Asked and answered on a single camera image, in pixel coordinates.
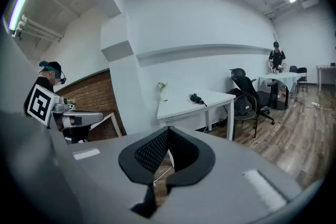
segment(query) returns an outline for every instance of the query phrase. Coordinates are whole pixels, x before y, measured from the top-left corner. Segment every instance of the wooden floor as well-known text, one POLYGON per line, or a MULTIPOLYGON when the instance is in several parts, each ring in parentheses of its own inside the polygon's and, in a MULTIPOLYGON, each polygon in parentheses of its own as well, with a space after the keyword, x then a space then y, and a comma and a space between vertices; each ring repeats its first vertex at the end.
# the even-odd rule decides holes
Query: wooden floor
MULTIPOLYGON (((271 120, 259 117, 257 137, 254 138, 253 121, 240 122, 236 126, 235 142, 243 144, 266 160, 290 174, 303 188, 323 178, 328 171, 336 148, 336 120, 330 118, 331 111, 312 108, 309 102, 320 104, 322 108, 336 111, 336 88, 309 86, 308 92, 290 94, 288 109, 271 110, 271 120)), ((226 126, 214 127, 211 135, 226 138, 226 126)), ((167 157, 156 172, 159 178, 171 166, 167 157)), ((158 206, 166 199, 165 179, 172 174, 172 168, 154 187, 158 206)))

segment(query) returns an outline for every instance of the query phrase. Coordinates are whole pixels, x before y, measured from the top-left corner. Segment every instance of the black cap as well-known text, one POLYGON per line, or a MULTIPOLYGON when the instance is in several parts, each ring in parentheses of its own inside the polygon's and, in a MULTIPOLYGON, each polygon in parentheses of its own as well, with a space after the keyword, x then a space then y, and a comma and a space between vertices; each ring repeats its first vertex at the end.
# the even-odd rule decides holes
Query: black cap
POLYGON ((60 65, 58 62, 47 62, 47 61, 42 61, 42 62, 40 62, 39 65, 40 65, 41 67, 44 67, 44 69, 43 69, 42 71, 44 71, 44 70, 48 70, 47 67, 51 67, 51 68, 57 70, 60 74, 62 73, 62 67, 61 67, 61 65, 60 65))

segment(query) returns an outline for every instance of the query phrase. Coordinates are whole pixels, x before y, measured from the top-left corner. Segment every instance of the black bag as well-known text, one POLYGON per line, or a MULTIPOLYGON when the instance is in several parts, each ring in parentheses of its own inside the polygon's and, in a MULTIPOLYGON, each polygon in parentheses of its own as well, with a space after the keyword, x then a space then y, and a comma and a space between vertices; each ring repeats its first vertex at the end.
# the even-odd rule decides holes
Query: black bag
POLYGON ((250 111, 252 111, 252 105, 247 100, 246 96, 241 95, 235 98, 235 115, 236 116, 244 116, 248 115, 250 111))
POLYGON ((251 103, 247 100, 246 96, 243 95, 243 93, 240 89, 237 89, 237 88, 232 89, 228 92, 228 94, 233 94, 233 95, 236 96, 236 98, 234 100, 234 104, 235 104, 234 114, 235 114, 235 116, 248 115, 248 113, 250 111, 252 111, 251 103))

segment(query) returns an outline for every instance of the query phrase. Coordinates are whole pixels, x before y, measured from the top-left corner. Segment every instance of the small table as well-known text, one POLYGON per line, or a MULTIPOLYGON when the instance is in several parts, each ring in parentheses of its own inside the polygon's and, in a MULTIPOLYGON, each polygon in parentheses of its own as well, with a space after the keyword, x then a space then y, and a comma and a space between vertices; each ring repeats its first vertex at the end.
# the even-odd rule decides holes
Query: small table
POLYGON ((321 82, 322 82, 322 70, 324 69, 335 69, 336 67, 332 66, 316 66, 317 67, 317 85, 319 86, 319 92, 321 91, 321 82))
POLYGON ((228 111, 227 139, 232 140, 234 98, 236 96, 214 91, 197 91, 196 94, 202 98, 207 106, 196 104, 195 102, 191 101, 188 96, 181 99, 176 98, 168 101, 161 101, 157 115, 160 126, 169 126, 171 125, 168 124, 170 121, 205 112, 208 130, 211 131, 212 125, 209 118, 209 110, 225 105, 228 111))
MULTIPOLYGON (((271 73, 271 74, 267 74, 264 76, 260 76, 260 85, 262 85, 262 83, 265 80, 268 79, 274 79, 274 80, 278 80, 280 81, 282 84, 284 84, 286 86, 286 99, 285 102, 275 102, 274 104, 272 103, 270 106, 272 109, 276 109, 276 110, 285 110, 288 107, 288 93, 289 90, 293 88, 293 86, 296 85, 298 79, 300 78, 300 76, 297 73, 293 73, 293 72, 284 72, 284 73, 271 73)), ((278 89, 277 87, 275 88, 275 94, 278 94, 278 89)))

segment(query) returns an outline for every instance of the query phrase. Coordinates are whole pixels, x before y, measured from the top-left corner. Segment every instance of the black mesh chair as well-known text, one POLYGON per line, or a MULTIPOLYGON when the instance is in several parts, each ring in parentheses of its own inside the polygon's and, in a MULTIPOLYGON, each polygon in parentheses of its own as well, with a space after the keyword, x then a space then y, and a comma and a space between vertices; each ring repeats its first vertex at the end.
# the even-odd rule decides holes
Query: black mesh chair
POLYGON ((297 82, 297 92, 299 92, 299 88, 302 87, 302 91, 304 88, 306 88, 306 91, 308 92, 308 83, 307 83, 307 69, 305 67, 300 67, 296 73, 303 74, 305 73, 305 76, 301 76, 301 78, 297 82))
POLYGON ((296 66, 290 66, 289 72, 291 72, 291 73, 297 73, 298 72, 298 68, 296 66))
POLYGON ((256 121, 254 125, 254 128, 255 128, 254 138, 256 138, 256 135, 257 135, 257 128, 258 128, 257 100, 252 94, 245 92, 245 91, 241 91, 241 92, 242 92, 242 95, 244 95, 247 98, 247 100, 250 102, 250 104, 252 105, 252 111, 250 111, 247 115, 235 115, 232 141, 235 140, 236 125, 238 121, 241 121, 242 123, 246 120, 256 121))
POLYGON ((271 83, 267 84, 267 86, 271 87, 271 93, 263 92, 263 91, 256 91, 253 87, 252 82, 256 81, 256 79, 250 80, 246 77, 246 73, 242 68, 235 68, 231 70, 231 78, 237 84, 237 86, 244 92, 248 92, 254 96, 257 101, 257 116, 261 115, 270 120, 272 120, 272 125, 275 124, 274 119, 270 117, 269 110, 264 109, 266 106, 270 106, 272 102, 277 102, 278 97, 277 93, 274 93, 273 86, 275 86, 278 81, 274 80, 271 83))

